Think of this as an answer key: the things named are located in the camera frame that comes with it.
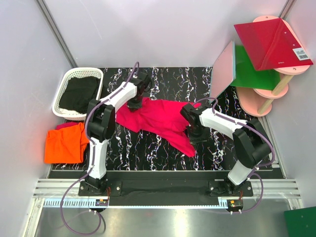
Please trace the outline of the magenta pink towel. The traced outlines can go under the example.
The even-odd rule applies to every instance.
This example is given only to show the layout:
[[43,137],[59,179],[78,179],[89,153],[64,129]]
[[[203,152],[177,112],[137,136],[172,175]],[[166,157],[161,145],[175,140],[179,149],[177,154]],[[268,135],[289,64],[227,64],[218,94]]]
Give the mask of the magenta pink towel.
[[196,150],[185,134],[189,122],[180,114],[186,104],[145,97],[142,107],[133,112],[124,104],[116,113],[116,122],[136,133],[141,130],[154,133],[188,157],[194,157]]

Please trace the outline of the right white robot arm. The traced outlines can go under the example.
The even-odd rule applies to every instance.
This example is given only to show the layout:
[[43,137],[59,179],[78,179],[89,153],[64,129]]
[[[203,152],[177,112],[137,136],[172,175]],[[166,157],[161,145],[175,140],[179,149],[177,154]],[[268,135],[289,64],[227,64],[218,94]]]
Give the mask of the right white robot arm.
[[209,185],[213,197],[239,196],[246,180],[259,168],[259,164],[273,152],[268,136],[257,119],[250,121],[230,117],[210,106],[195,108],[186,104],[180,110],[189,123],[186,134],[192,145],[207,140],[214,129],[234,142],[237,162],[223,181]]

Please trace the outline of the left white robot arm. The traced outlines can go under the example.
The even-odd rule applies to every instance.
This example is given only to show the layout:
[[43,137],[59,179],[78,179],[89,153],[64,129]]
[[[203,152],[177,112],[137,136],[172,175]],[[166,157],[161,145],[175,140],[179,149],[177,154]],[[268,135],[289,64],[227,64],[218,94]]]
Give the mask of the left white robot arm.
[[107,147],[116,129],[116,113],[123,105],[131,111],[141,108],[144,92],[150,84],[148,74],[138,73],[129,77],[108,96],[89,102],[84,123],[90,146],[89,165],[82,189],[88,188],[97,196],[106,192]]

